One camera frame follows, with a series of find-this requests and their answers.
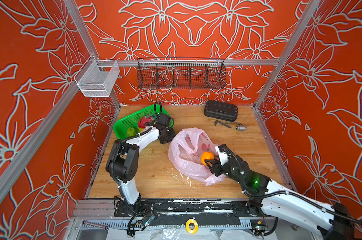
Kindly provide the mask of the pink plastic bag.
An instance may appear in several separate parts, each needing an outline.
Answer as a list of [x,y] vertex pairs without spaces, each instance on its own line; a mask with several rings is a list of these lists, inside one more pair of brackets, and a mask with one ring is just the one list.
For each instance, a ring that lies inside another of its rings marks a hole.
[[182,129],[171,141],[168,157],[182,175],[210,186],[226,178],[224,175],[215,176],[201,161],[204,152],[217,156],[217,146],[202,129]]

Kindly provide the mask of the pink dragon fruit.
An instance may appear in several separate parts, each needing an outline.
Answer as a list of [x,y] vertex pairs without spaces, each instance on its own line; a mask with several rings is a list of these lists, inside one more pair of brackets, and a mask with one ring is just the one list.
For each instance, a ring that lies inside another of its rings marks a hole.
[[154,121],[155,118],[153,114],[142,116],[138,121],[138,128],[144,129],[149,123]]

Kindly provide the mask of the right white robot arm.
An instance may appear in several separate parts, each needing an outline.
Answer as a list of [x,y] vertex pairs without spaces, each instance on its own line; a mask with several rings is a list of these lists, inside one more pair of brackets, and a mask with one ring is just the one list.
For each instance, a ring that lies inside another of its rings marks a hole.
[[248,211],[284,220],[322,237],[324,240],[352,240],[355,225],[362,221],[352,218],[347,207],[322,203],[298,194],[260,173],[250,170],[239,156],[223,154],[201,158],[212,174],[221,175],[240,184],[248,197]]

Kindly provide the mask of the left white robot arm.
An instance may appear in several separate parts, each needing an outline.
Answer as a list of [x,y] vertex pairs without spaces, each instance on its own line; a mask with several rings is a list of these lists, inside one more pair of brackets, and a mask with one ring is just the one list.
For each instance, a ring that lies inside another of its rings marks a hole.
[[118,184],[122,201],[136,212],[141,205],[135,183],[140,151],[155,141],[162,145],[170,143],[176,136],[173,124],[173,118],[159,101],[114,123],[117,140],[113,143],[106,171]]

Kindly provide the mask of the green plastic basket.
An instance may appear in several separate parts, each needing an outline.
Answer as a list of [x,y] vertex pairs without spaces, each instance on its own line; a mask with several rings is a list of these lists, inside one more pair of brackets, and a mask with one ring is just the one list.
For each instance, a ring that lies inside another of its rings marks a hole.
[[160,106],[150,105],[117,120],[113,125],[113,131],[117,139],[123,140],[127,138],[126,131],[129,127],[135,127],[141,132],[143,129],[138,128],[138,121],[142,116],[150,114],[157,117],[160,114]]

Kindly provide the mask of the black hex key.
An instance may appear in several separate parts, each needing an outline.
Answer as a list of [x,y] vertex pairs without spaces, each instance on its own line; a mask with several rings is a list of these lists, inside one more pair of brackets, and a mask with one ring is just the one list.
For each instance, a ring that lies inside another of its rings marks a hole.
[[221,121],[215,121],[215,126],[217,126],[217,125],[222,125],[222,126],[224,126],[226,128],[229,128],[229,129],[232,128],[232,126],[230,126],[230,125],[228,125],[228,124],[226,124],[224,122],[221,122]]

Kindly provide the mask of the metal drill chuck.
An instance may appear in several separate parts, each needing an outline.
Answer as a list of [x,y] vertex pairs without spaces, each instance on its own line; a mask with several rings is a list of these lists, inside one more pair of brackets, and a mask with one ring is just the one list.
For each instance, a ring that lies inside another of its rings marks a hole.
[[248,129],[247,126],[242,125],[242,124],[238,124],[238,125],[236,126],[236,130],[237,130],[237,131],[240,131],[240,132],[244,132],[244,131],[246,131],[247,129]]

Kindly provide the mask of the black plastic case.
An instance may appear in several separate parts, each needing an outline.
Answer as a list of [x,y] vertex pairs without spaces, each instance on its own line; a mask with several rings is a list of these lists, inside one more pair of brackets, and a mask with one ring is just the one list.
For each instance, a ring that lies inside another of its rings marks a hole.
[[206,102],[204,115],[227,122],[235,122],[238,118],[238,107],[229,103],[209,100]]

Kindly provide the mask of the yellow tape roll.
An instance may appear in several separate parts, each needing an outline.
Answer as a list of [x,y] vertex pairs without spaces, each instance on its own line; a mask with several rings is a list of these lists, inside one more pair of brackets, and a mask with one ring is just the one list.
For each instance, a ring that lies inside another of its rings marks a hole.
[[194,235],[195,233],[197,233],[198,229],[199,229],[199,225],[198,222],[195,219],[188,219],[186,224],[186,231],[187,233]]

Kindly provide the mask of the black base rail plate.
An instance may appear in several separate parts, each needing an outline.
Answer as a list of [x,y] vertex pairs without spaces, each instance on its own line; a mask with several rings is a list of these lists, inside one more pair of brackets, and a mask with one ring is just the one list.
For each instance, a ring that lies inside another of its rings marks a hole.
[[114,216],[182,215],[182,214],[234,214],[236,217],[266,217],[255,203],[247,199],[139,199],[129,205],[115,196]]

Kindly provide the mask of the white mesh wall basket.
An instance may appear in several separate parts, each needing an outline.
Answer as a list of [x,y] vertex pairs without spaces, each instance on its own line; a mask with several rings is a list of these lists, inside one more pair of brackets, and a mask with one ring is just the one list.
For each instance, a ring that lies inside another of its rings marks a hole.
[[74,80],[85,97],[109,97],[119,74],[116,60],[101,61],[90,56]]

